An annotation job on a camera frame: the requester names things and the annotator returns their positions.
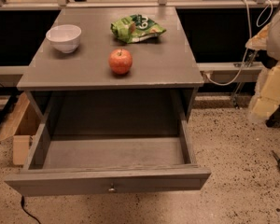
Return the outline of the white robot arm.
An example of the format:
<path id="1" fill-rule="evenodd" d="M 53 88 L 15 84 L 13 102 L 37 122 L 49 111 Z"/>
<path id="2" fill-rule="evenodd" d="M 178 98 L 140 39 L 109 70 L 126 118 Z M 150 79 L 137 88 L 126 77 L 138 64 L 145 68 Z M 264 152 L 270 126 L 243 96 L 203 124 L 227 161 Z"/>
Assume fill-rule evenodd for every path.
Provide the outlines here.
<path id="1" fill-rule="evenodd" d="M 260 72 L 255 95 L 248 107 L 248 118 L 253 123 L 261 123 L 280 106 L 280 10 L 245 46 L 256 51 L 265 50 L 270 58 L 277 60 L 273 68 L 264 68 Z"/>

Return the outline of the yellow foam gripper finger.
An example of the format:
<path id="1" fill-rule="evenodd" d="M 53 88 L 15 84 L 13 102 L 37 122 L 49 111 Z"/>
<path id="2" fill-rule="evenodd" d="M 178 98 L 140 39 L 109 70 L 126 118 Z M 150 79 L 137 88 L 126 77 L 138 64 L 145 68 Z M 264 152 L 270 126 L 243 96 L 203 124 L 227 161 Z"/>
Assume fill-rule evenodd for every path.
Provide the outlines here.
<path id="1" fill-rule="evenodd" d="M 271 69 L 263 68 L 248 106 L 251 122 L 264 122 L 280 106 L 280 62 Z"/>

